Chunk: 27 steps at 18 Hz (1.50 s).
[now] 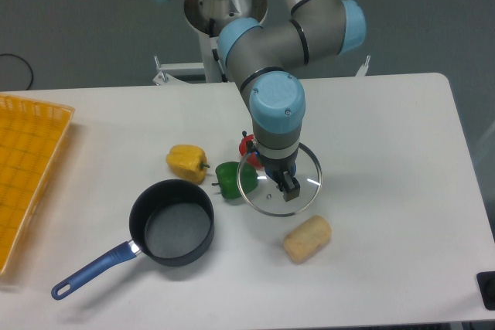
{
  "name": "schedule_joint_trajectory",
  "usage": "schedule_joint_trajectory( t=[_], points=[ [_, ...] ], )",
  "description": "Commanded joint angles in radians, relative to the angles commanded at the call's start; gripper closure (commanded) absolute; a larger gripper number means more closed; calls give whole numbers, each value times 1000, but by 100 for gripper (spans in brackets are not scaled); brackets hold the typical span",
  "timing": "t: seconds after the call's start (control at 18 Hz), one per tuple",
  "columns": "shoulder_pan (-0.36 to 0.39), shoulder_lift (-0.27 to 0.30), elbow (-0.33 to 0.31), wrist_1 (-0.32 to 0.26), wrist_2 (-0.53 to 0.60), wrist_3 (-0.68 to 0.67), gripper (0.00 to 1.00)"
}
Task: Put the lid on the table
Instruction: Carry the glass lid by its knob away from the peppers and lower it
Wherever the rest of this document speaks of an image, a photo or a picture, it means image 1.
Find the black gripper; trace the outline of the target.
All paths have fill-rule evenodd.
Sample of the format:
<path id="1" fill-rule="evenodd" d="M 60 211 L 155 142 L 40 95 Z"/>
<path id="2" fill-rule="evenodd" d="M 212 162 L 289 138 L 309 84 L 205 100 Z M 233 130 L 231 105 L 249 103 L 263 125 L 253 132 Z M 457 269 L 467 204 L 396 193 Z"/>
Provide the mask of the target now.
<path id="1" fill-rule="evenodd" d="M 257 143 L 256 150 L 267 176 L 273 180 L 276 188 L 283 193 L 284 200 L 290 202 L 298 198 L 300 184 L 294 175 L 299 144 L 294 143 L 287 148 L 273 149 L 265 147 L 262 143 Z"/>

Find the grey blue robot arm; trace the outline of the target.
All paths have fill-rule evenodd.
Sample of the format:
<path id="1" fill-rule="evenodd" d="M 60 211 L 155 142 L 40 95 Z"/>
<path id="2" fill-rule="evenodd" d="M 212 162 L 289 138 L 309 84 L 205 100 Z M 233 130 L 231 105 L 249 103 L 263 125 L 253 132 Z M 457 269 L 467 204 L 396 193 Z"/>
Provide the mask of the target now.
<path id="1" fill-rule="evenodd" d="M 367 27 L 352 0 L 285 0 L 290 19 L 266 27 L 266 0 L 185 0 L 188 23 L 208 38 L 204 57 L 233 80 L 251 115 L 254 150 L 285 200 L 298 197 L 295 160 L 306 110 L 291 69 L 360 46 Z"/>

